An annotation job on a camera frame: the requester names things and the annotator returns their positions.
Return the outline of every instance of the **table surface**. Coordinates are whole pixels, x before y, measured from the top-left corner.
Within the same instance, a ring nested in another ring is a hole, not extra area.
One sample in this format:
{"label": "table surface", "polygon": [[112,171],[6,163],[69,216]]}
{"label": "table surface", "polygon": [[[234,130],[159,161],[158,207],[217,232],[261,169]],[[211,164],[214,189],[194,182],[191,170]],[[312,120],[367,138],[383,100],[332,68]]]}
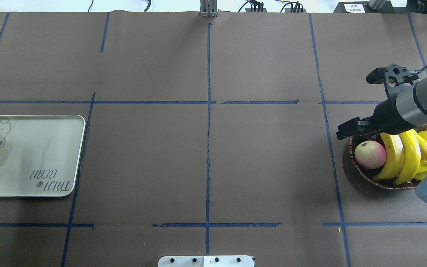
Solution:
{"label": "table surface", "polygon": [[70,195],[0,198],[0,266],[427,266],[427,204],[334,138],[392,63],[427,63],[427,15],[0,13],[0,115],[88,133]]}

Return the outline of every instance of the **white tray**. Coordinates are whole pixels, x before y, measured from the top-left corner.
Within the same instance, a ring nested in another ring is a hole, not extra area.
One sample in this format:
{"label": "white tray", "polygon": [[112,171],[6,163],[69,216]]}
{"label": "white tray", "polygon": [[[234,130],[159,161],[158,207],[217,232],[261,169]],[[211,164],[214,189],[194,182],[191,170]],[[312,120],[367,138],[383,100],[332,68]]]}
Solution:
{"label": "white tray", "polygon": [[0,197],[72,192],[84,132],[80,115],[0,116]]}

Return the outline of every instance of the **wicker basket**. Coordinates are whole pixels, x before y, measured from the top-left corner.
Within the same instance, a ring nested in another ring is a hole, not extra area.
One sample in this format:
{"label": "wicker basket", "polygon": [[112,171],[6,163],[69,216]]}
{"label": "wicker basket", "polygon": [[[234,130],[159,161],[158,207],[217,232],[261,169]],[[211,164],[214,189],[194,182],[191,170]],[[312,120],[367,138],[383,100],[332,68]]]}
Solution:
{"label": "wicker basket", "polygon": [[[427,124],[423,125],[421,127],[418,127],[415,129],[417,132],[421,132],[421,131],[427,131]],[[405,182],[403,184],[400,185],[393,185],[391,183],[391,181],[393,181],[393,179],[386,179],[386,180],[380,180],[380,181],[374,181],[372,179],[372,177],[376,174],[378,174],[378,170],[374,170],[374,169],[362,169],[357,162],[355,161],[355,156],[354,156],[354,151],[355,148],[357,147],[357,145],[359,145],[361,142],[363,142],[363,138],[356,135],[353,137],[350,137],[349,139],[349,147],[348,147],[348,152],[349,152],[349,157],[352,161],[352,165],[355,167],[355,169],[358,171],[358,173],[360,174],[361,177],[363,177],[363,179],[365,179],[366,181],[368,181],[370,184],[373,184],[374,186],[377,186],[379,188],[382,189],[386,189],[386,190],[405,190],[405,189],[415,189],[417,187],[418,184],[420,184],[420,180],[417,179],[412,179],[410,182]]]}

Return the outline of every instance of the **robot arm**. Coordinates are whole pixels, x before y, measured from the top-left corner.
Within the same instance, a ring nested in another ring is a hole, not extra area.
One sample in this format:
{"label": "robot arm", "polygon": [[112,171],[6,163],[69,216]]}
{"label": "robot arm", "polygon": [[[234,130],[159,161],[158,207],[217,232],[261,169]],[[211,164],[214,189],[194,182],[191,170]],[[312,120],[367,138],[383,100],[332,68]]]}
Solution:
{"label": "robot arm", "polygon": [[[366,77],[367,82],[384,83],[388,99],[376,106],[372,116],[356,117],[339,125],[337,138],[342,140],[352,135],[377,135],[381,132],[397,135],[426,124],[427,78],[419,81],[418,76],[423,69],[408,70],[391,64],[372,71]],[[415,192],[427,203],[427,176]]]}

